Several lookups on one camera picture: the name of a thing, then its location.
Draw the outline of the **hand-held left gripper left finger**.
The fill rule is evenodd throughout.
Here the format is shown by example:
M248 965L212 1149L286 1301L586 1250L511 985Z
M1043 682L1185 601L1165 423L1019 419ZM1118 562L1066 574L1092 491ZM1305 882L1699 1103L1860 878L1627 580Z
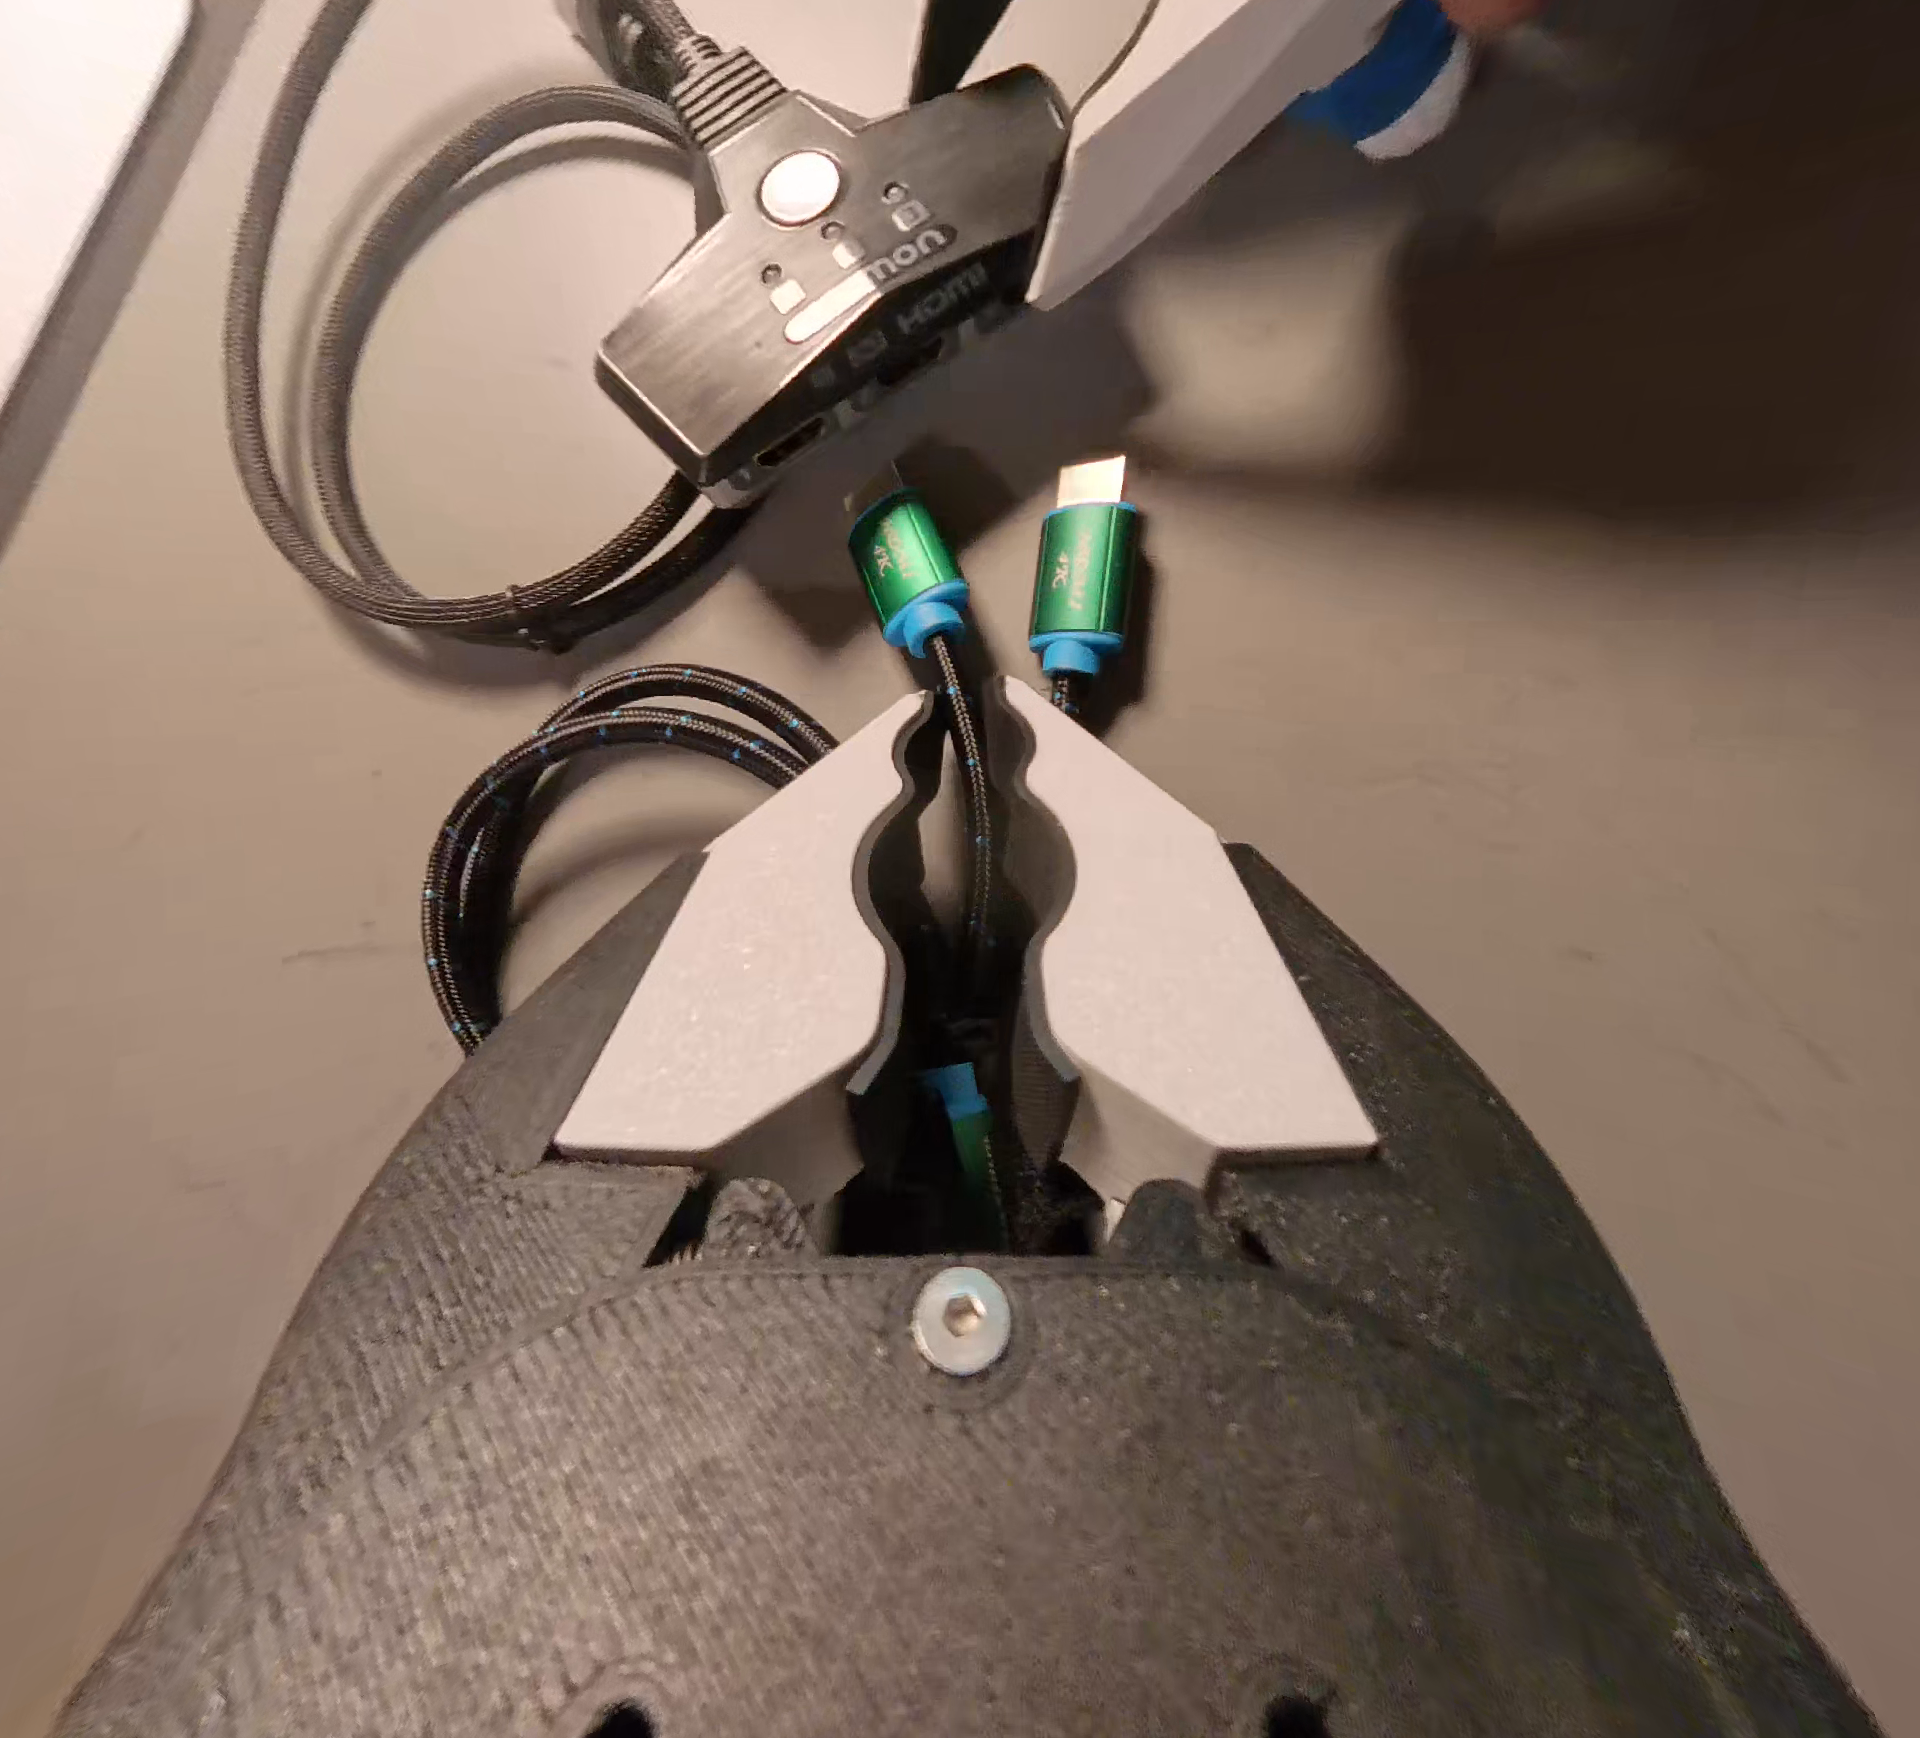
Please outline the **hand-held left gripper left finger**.
M901 1040L904 962L880 837L934 717L901 695L713 837L551 1148L835 1197L860 1169L851 1095Z

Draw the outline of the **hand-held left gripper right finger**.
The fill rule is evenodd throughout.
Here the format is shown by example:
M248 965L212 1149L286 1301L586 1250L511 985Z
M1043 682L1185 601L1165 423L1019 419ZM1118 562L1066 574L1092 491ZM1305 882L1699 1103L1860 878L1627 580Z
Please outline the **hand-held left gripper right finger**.
M1218 831L1037 687L997 684L1022 1007L1074 1083L1063 1159L1100 1197L1381 1134Z

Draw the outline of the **white acrylic stand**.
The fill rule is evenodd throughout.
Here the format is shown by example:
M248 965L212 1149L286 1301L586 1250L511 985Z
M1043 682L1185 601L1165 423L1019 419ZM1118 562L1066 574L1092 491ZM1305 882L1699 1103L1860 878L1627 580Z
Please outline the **white acrylic stand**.
M196 0L2 0L2 404L176 67Z

